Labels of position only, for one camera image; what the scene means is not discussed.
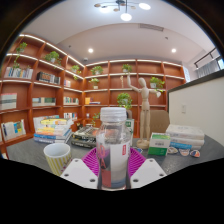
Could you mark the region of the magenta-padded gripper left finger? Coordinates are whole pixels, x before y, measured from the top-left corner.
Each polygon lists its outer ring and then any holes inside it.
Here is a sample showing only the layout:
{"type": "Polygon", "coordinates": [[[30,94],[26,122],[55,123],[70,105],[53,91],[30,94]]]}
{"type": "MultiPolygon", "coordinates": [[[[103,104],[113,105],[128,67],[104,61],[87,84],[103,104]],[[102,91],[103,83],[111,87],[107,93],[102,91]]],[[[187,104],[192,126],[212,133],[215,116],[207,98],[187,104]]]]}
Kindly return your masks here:
{"type": "Polygon", "coordinates": [[[82,159],[74,158],[61,174],[61,177],[78,186],[96,189],[99,173],[96,149],[93,148],[82,159]]]}

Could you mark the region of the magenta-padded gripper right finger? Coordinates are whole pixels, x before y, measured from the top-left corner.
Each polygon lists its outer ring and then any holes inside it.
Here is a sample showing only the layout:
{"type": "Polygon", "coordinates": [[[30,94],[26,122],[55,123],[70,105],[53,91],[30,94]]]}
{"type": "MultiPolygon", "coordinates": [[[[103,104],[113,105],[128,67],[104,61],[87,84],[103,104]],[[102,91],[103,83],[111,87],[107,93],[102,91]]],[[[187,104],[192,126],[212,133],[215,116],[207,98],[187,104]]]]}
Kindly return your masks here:
{"type": "Polygon", "coordinates": [[[166,176],[155,159],[146,159],[136,149],[130,149],[128,176],[132,189],[140,188],[166,176]]]}

